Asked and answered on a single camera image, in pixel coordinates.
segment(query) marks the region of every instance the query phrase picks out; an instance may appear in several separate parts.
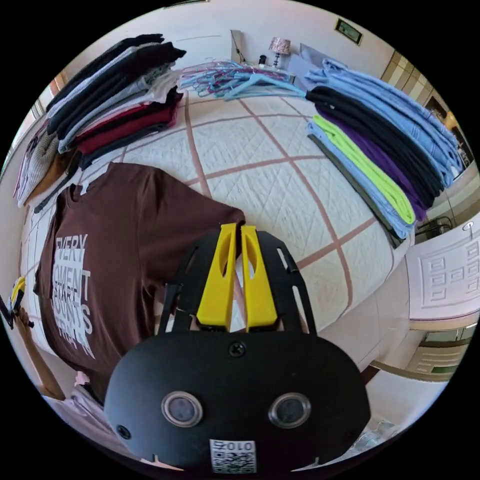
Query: nightstand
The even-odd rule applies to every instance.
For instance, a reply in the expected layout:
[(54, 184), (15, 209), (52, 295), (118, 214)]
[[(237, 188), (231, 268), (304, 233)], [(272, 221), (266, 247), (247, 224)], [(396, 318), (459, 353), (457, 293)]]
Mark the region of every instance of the nightstand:
[(261, 67), (258, 63), (242, 62), (243, 67), (253, 67), (255, 69), (265, 70), (266, 72), (277, 72), (279, 74), (284, 74), (289, 76), (288, 83), (293, 84), (295, 80), (295, 75), (291, 74), (289, 71), (282, 70), (281, 68), (275, 68), (274, 66), (264, 65)]

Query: stack of folded clothes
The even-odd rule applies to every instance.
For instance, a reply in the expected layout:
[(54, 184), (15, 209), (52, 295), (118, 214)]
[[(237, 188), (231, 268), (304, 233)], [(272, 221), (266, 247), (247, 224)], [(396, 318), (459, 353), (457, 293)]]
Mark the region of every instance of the stack of folded clothes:
[(326, 58), (306, 78), (308, 137), (368, 204), (397, 247), (463, 169), (454, 135), (402, 91)]
[(69, 157), (59, 185), (35, 208), (43, 206), (80, 167), (176, 122), (182, 94), (180, 72), (172, 70), (184, 50), (164, 42), (162, 34), (127, 38), (80, 70), (46, 108), (27, 146), (14, 195), (19, 206), (32, 196), (56, 156)]

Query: printed text on t-shirt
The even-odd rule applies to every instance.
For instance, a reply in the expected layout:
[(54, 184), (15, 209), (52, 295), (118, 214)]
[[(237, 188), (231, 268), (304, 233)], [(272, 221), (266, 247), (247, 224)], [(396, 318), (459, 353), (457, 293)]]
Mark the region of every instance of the printed text on t-shirt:
[(95, 358), (87, 335), (92, 334), (88, 307), (90, 271), (84, 270), (88, 235), (55, 239), (52, 308), (60, 335), (76, 349)]

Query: table lamp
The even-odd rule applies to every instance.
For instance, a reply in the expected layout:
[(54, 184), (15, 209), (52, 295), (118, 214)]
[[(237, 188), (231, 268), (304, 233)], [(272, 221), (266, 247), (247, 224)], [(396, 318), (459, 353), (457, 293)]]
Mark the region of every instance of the table lamp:
[(269, 50), (276, 53), (273, 66), (277, 68), (280, 55), (290, 55), (290, 40), (274, 36), (271, 39)]

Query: picture frame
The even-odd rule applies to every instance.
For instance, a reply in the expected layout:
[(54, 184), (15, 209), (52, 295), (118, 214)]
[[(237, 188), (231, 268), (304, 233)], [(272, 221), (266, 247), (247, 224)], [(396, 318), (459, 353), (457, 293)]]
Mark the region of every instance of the picture frame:
[(362, 38), (364, 37), (364, 34), (360, 31), (358, 31), (356, 28), (351, 26), (349, 23), (347, 23), (345, 20), (342, 20), (339, 18), (336, 22), (335, 30), (342, 35), (345, 35), (349, 40), (351, 40), (353, 43), (360, 45), (360, 42), (362, 41)]

